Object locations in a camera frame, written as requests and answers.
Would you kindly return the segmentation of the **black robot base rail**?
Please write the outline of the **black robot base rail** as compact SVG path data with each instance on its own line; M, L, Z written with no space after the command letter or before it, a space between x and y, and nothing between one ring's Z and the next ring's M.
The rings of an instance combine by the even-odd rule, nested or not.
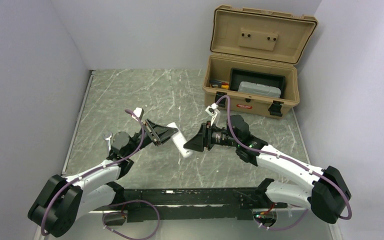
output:
M255 187L125 189L111 209L123 209L128 223L151 220L252 220L261 212L285 209Z

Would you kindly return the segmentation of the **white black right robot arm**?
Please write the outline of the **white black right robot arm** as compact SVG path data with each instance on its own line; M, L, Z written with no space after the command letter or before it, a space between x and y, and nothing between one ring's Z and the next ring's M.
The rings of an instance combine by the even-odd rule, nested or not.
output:
M255 200L267 208L272 203L287 203L312 211L320 220L335 224L339 219L349 220L352 197L340 171L333 167L316 167L288 156L266 141L251 134L249 125L240 115L233 115L227 127L220 128L207 121L198 133L183 147L203 152L215 145L234 147L236 155L245 163L265 167L291 180L292 184L265 179L256 188Z

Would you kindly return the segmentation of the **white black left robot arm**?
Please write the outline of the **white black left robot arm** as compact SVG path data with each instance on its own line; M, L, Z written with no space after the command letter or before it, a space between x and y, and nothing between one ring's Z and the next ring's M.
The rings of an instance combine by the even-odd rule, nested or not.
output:
M77 219L101 207L117 210L122 205L141 204L142 200L127 199L125 188L116 182L132 168L130 158L150 144L160 146L171 140L182 148L186 142L174 122L163 126L149 119L133 136L121 131L106 140L108 156L100 164L76 175L56 174L47 180L27 213L45 235L61 237Z

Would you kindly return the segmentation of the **white remote control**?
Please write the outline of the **white remote control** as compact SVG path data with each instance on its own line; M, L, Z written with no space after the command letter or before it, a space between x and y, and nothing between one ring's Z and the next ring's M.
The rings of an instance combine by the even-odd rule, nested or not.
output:
M184 159L189 158L192 155L192 152L189 149L184 148L184 144L187 142L187 140L181 132L180 128L175 122L169 123L167 127L174 128L177 130L177 132L173 136L171 136L170 139L173 141L181 156Z

